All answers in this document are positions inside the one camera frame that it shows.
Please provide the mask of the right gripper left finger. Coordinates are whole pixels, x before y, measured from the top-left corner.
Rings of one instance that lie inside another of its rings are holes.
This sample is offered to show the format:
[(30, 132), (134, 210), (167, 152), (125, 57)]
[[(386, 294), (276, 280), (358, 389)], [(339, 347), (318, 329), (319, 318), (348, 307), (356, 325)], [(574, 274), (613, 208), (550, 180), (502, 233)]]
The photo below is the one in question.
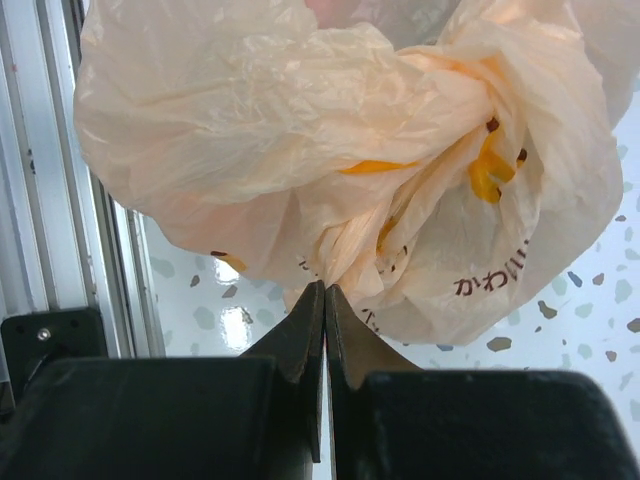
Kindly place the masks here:
[(5, 479), (308, 479), (320, 460), (325, 287), (237, 357), (61, 360), (1, 442)]

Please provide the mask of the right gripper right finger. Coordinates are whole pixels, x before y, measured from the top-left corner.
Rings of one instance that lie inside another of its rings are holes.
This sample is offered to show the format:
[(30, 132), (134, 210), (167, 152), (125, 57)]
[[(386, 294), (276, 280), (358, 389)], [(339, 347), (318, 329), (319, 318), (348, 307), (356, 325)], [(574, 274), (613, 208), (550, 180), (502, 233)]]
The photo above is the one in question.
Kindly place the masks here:
[(325, 294), (339, 479), (635, 479), (613, 407), (561, 370), (423, 369)]

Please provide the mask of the orange translucent plastic bag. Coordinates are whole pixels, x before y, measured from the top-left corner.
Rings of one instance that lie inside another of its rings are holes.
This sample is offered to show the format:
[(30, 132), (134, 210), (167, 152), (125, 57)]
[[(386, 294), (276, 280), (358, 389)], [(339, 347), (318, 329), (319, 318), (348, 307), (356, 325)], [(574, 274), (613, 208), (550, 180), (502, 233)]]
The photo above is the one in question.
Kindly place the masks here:
[(622, 200), (635, 1), (94, 1), (81, 53), (116, 201), (400, 342), (474, 340)]

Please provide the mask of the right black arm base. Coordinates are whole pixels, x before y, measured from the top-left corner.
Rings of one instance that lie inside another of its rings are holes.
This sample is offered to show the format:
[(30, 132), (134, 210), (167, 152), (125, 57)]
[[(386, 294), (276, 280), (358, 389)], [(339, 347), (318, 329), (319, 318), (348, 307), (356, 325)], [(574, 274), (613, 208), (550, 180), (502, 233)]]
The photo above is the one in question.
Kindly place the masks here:
[(47, 365), (108, 355), (101, 314), (88, 307), (9, 317), (1, 338), (16, 403)]

